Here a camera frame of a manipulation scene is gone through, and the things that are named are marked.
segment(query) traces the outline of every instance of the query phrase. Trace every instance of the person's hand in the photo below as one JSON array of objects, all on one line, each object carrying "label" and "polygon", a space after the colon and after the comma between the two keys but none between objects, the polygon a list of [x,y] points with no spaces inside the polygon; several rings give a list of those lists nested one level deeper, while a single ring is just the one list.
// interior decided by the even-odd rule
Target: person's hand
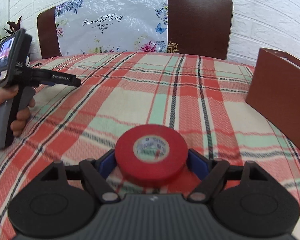
[{"label": "person's hand", "polygon": [[[0,105],[11,98],[14,98],[18,93],[18,86],[12,86],[8,89],[0,88]],[[32,98],[29,103],[29,107],[34,107],[35,101]],[[11,130],[13,131],[14,136],[20,136],[24,127],[26,126],[26,121],[30,117],[30,109],[26,107],[23,110],[20,110],[17,113],[17,119],[11,123]]]}]

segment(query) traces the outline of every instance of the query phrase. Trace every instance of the pink flower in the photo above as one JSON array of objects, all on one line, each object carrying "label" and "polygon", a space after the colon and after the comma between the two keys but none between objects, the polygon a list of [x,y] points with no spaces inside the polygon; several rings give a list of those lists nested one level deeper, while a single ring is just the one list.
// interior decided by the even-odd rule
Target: pink flower
[{"label": "pink flower", "polygon": [[153,43],[152,41],[149,41],[149,43],[143,45],[143,47],[141,47],[140,49],[141,51],[151,51],[151,52],[155,52],[155,43]]},{"label": "pink flower", "polygon": [[57,36],[58,37],[62,37],[63,36],[63,29],[60,28],[60,27],[57,28]]}]

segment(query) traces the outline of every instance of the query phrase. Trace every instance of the tape roll label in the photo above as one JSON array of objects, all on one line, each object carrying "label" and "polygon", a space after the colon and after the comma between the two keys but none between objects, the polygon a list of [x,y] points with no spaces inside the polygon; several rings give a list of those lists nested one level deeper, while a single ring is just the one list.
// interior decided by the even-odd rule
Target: tape roll label
[{"label": "tape roll label", "polygon": [[169,155],[169,144],[157,135],[147,135],[139,138],[133,145],[135,156],[147,163],[156,163]]}]

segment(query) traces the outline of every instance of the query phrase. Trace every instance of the flower print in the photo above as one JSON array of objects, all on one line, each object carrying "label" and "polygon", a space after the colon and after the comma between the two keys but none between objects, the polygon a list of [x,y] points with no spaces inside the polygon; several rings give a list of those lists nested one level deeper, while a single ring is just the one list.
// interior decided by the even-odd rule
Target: flower print
[{"label": "flower print", "polygon": [[135,49],[135,50],[139,50],[141,42],[145,42],[145,40],[148,40],[148,39],[149,39],[148,35],[145,35],[145,34],[141,35],[141,36],[140,36],[139,38],[137,38],[137,40],[133,43],[134,49]]},{"label": "flower print", "polygon": [[89,49],[89,53],[93,54],[93,53],[100,53],[102,52],[102,47],[96,47],[94,49]]},{"label": "flower print", "polygon": [[155,52],[155,43],[149,41],[149,43],[144,44],[140,50],[145,52]]},{"label": "flower print", "polygon": [[114,52],[114,47],[112,47],[112,49],[110,49],[110,45],[108,46],[108,49],[104,50],[103,53],[107,53],[107,52]]},{"label": "flower print", "polygon": [[[117,47],[117,52],[119,52],[121,46]],[[125,49],[123,52],[126,52],[127,50]]]},{"label": "flower print", "polygon": [[165,41],[155,41],[156,52],[167,52]]},{"label": "flower print", "polygon": [[158,47],[161,49],[164,49],[166,47],[165,41],[155,41],[155,44],[158,45]]},{"label": "flower print", "polygon": [[63,29],[61,27],[58,27],[57,28],[57,36],[60,38],[60,37],[63,37],[63,34],[64,34]]},{"label": "flower print", "polygon": [[61,20],[61,21],[58,20],[58,21],[56,22],[56,28],[58,28],[60,25],[61,25],[61,26],[65,26],[65,25],[68,23],[68,21],[69,21],[68,19]]},{"label": "flower print", "polygon": [[164,25],[168,25],[168,4],[164,3],[160,9],[156,9],[155,15],[163,21]]},{"label": "flower print", "polygon": [[82,7],[83,0],[69,0],[58,6],[56,6],[56,10],[54,13],[54,17],[58,18],[61,14],[73,11],[73,13],[78,13],[78,9]]}]

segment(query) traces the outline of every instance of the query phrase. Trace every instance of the small screen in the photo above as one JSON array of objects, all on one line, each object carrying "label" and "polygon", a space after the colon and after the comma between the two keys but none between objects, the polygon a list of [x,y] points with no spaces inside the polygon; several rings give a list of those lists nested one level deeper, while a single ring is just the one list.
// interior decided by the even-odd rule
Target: small screen
[{"label": "small screen", "polygon": [[5,67],[8,64],[9,61],[9,53],[11,50],[11,47],[13,45],[13,40],[15,37],[12,39],[5,41],[0,49],[0,68]]}]

